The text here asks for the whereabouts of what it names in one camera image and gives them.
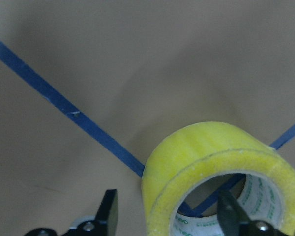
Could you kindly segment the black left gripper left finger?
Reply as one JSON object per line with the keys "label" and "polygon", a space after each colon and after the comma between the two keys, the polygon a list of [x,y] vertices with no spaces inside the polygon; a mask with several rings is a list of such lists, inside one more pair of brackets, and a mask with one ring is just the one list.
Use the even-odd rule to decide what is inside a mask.
{"label": "black left gripper left finger", "polygon": [[95,236],[114,236],[118,224],[118,191],[106,190],[94,219]]}

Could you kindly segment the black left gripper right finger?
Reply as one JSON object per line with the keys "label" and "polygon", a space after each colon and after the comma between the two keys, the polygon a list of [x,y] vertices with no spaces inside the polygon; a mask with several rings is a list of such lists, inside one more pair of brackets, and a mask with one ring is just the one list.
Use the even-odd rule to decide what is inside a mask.
{"label": "black left gripper right finger", "polygon": [[217,219],[225,236],[247,236],[250,218],[228,190],[218,194]]}

